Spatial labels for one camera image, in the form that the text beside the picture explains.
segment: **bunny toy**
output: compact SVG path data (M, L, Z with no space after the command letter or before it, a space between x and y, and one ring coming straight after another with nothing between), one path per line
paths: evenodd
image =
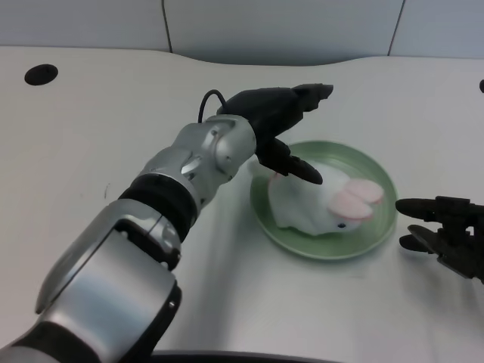
M322 185L283 176L251 164L253 175L270 175L268 198L279 228L294 227L310 235L354 231L370 219L372 203L383 198L383 189L367 179L350 178L323 163L310 162L323 177Z

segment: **pink rabbit ear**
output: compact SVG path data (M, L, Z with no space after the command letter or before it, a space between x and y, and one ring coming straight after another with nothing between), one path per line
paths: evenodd
M367 179L351 179L346 183L344 190L366 203L378 203L383 198L383 188Z
M336 193L331 199L328 209L337 216L353 220L367 219L373 214L369 205L348 191Z

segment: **table surface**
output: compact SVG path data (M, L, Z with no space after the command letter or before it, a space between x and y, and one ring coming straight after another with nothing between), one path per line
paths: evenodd
M24 73L58 67L48 85ZM0 48L0 345L30 328L40 284L144 163L196 120L204 93L334 84L283 136L376 159L400 197L484 203L484 60L376 57L319 67L208 64L155 51ZM206 113L217 108L210 100ZM256 224L245 167L203 212L175 270L184 301L160 349L228 349L344 362L481 362L484 287L402 252L395 235L324 263Z

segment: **wire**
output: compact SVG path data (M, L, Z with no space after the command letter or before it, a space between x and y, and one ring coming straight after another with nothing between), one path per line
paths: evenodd
M224 110L224 112L227 112L227 102L225 102L225 99L224 99L224 96L222 96L222 93L220 93L218 89L211 89L203 96L202 103L200 104L200 110L198 111L198 123L202 123L205 104L211 95L217 95L220 103L222 104L222 109Z

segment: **hole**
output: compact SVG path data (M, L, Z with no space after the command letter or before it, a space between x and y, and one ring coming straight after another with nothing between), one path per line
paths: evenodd
M24 80L29 85L46 85L52 82L58 74L59 70L56 66L52 64L40 64L29 69L25 73Z

